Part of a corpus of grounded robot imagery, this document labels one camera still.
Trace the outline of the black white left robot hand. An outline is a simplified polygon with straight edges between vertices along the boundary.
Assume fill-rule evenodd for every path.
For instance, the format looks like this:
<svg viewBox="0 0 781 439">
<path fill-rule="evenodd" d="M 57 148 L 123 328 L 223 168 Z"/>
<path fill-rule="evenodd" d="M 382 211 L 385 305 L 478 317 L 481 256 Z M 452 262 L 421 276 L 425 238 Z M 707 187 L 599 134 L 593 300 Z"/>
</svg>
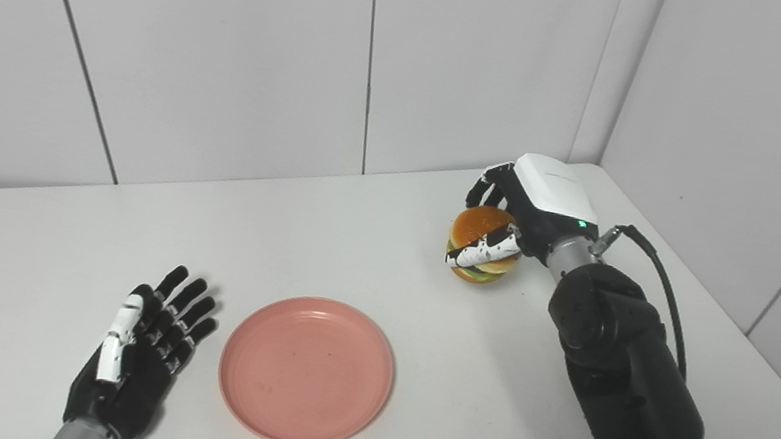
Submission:
<svg viewBox="0 0 781 439">
<path fill-rule="evenodd" d="M 204 279 L 178 265 L 157 286 L 140 284 L 70 385 L 51 439 L 139 439 L 203 339 L 213 334 L 216 300 Z"/>
</svg>

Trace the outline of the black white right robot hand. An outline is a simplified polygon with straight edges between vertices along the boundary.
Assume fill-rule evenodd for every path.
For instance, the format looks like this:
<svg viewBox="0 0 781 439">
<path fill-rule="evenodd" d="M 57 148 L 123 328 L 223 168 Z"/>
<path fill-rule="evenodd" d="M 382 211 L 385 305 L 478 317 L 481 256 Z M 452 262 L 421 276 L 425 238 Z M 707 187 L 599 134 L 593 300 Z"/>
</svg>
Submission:
<svg viewBox="0 0 781 439">
<path fill-rule="evenodd" d="M 488 167 L 466 193 L 468 209 L 502 205 L 511 222 L 446 252 L 454 268 L 477 268 L 514 255 L 533 257 L 556 281 L 596 263 L 598 216 L 570 165 L 541 154 Z"/>
</svg>

